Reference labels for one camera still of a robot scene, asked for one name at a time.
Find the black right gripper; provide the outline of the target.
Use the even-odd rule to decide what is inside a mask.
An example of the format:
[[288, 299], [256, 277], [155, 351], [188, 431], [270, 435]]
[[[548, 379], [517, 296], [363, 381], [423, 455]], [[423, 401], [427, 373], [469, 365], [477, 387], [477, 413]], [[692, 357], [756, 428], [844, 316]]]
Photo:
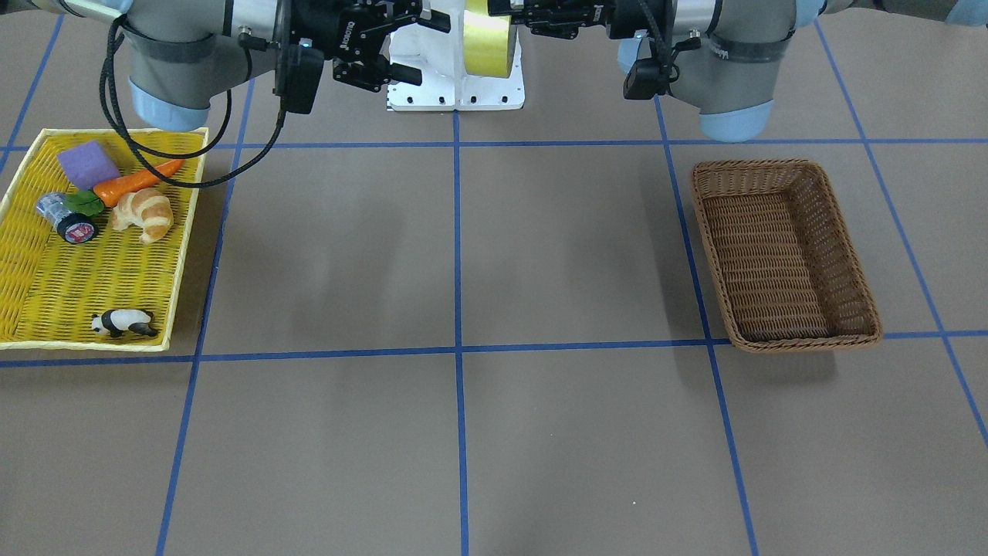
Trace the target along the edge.
[[309, 39], [332, 63], [333, 79], [371, 92], [392, 83], [422, 85], [422, 70], [392, 63], [384, 43], [406, 25], [448, 34], [445, 12], [419, 1], [293, 1], [293, 41]]

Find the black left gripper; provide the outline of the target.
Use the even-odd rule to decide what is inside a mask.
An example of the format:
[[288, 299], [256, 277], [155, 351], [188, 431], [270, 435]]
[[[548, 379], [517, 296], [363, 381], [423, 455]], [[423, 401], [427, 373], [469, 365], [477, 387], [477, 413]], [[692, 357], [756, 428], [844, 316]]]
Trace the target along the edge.
[[581, 29], [603, 27], [609, 39], [628, 39], [641, 29], [640, 1], [488, 0], [488, 15], [509, 15], [534, 35], [575, 39]]

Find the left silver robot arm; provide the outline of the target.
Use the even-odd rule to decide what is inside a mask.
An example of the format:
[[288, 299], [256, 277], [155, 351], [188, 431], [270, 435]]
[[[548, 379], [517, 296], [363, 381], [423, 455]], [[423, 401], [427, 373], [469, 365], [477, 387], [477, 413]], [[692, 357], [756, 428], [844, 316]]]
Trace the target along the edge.
[[624, 98], [669, 95], [699, 110], [710, 140], [744, 142], [768, 123], [795, 32], [847, 9], [986, 24], [984, 1], [489, 1], [484, 11], [558, 39], [602, 25], [621, 43]]

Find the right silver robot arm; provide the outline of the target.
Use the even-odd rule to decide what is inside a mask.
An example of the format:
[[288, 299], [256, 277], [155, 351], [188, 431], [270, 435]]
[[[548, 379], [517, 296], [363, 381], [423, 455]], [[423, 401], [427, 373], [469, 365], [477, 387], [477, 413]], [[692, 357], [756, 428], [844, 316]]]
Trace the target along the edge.
[[447, 14], [420, 1], [4, 1], [28, 10], [116, 25], [130, 43], [135, 113], [149, 126], [204, 126], [211, 99], [264, 73], [286, 112], [312, 110], [325, 63], [336, 81], [371, 92], [398, 81], [420, 85], [419, 69], [382, 49], [406, 25], [451, 31]]

